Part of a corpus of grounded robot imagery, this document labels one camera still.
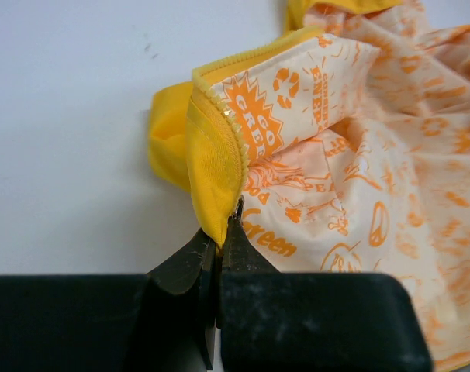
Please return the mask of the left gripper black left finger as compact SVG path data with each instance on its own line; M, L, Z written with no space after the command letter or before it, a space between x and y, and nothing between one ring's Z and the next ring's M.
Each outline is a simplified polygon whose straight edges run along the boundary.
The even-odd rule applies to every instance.
M215 261L198 231L146 274L0 275L0 371L211 370Z

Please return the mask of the yellow jacket with patterned lining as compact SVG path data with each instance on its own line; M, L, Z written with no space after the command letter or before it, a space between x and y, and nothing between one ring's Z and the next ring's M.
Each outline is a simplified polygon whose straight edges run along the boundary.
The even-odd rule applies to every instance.
M390 274L438 371L470 363L470 24L418 1L290 1L273 43L152 102L148 156L217 244L283 271Z

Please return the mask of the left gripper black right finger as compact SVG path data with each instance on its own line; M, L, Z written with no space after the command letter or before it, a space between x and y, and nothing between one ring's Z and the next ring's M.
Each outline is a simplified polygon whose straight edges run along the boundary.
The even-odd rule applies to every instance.
M233 217L220 274L227 371L430 371L409 295L385 274L282 273Z

